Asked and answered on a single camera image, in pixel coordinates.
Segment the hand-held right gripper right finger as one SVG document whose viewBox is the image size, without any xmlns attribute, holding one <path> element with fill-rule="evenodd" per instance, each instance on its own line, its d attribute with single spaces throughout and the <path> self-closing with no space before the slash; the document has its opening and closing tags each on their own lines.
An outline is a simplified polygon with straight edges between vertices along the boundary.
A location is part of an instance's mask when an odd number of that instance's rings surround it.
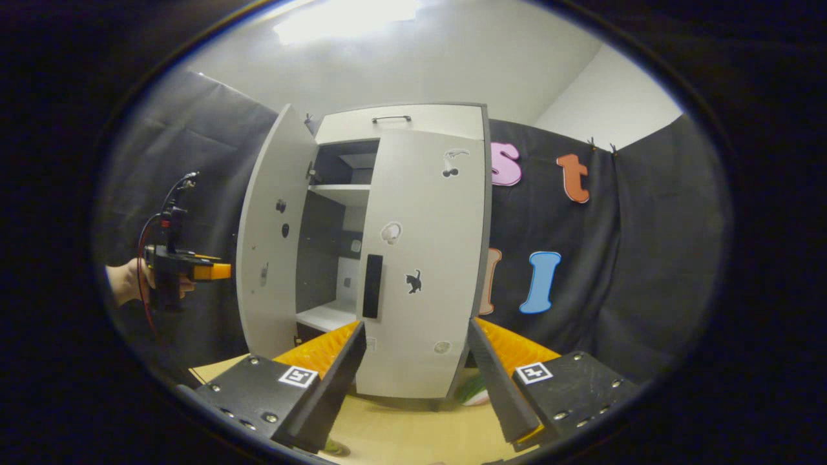
<svg viewBox="0 0 827 465">
<path fill-rule="evenodd" d="M 504 439 L 517 452 L 572 439 L 640 391 L 586 351 L 561 355 L 481 318 L 470 320 L 467 344 Z"/>
</svg>

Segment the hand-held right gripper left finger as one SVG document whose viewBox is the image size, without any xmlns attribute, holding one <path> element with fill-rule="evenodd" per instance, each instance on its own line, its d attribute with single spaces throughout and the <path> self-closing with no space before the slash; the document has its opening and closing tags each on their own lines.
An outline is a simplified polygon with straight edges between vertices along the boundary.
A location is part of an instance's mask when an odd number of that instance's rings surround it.
<svg viewBox="0 0 827 465">
<path fill-rule="evenodd" d="M 363 322 L 346 324 L 275 358 L 244 357 L 194 389 L 193 404 L 256 442 L 316 453 L 365 352 Z"/>
</svg>

